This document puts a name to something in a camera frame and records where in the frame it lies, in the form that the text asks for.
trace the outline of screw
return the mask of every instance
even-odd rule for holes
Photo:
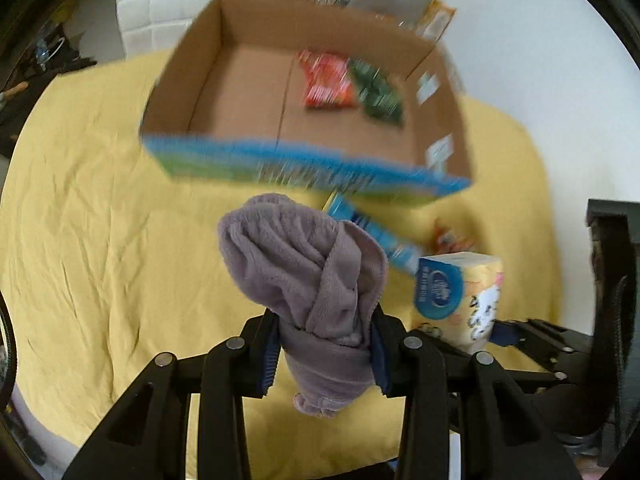
[[[410,348],[411,350],[417,350],[422,346],[422,340],[415,335],[409,335],[404,338],[404,346]]]
[[[241,337],[230,337],[226,340],[226,347],[230,350],[239,350],[244,346],[244,339]]]
[[[173,360],[174,360],[174,356],[169,354],[169,352],[162,352],[161,354],[158,354],[156,356],[156,358],[154,359],[154,362],[158,366],[167,366],[168,364],[171,364]]]
[[[478,352],[476,354],[476,361],[481,365],[490,365],[494,362],[494,356],[489,354],[489,352]]]

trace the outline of blue tube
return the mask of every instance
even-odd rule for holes
[[[385,251],[392,266],[411,276],[418,272],[418,261],[425,253],[423,248],[398,238],[369,216],[359,213],[340,193],[334,192],[329,197],[323,211],[335,220],[353,222],[369,233]]]

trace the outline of yellow tissue package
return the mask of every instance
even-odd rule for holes
[[[469,353],[485,345],[494,325],[503,277],[497,256],[424,256],[418,263],[412,328]]]

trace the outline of yellow tablecloth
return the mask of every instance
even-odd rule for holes
[[[17,336],[18,386],[47,428],[78,445],[155,354],[207,352],[262,312],[226,272],[216,225],[265,188],[172,180],[140,147],[138,121],[166,57],[55,79],[20,135],[2,192],[0,288]],[[542,162],[511,118],[469,98],[462,108],[476,184],[428,206],[366,209],[417,242],[431,238],[436,217],[476,238],[504,261],[499,316],[555,320],[560,276]],[[288,193],[316,207],[327,198]],[[407,322],[413,290],[392,271],[384,310]],[[528,365],[497,355],[505,367]],[[269,395],[245,402],[256,480],[318,478],[398,453],[402,399],[372,388],[322,420],[295,411],[295,391],[281,360]]]

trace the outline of rolled cloth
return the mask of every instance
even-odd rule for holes
[[[236,285],[280,318],[280,343],[300,388],[295,407],[332,416],[374,383],[369,328],[386,255],[356,224],[280,194],[255,196],[218,225]]]

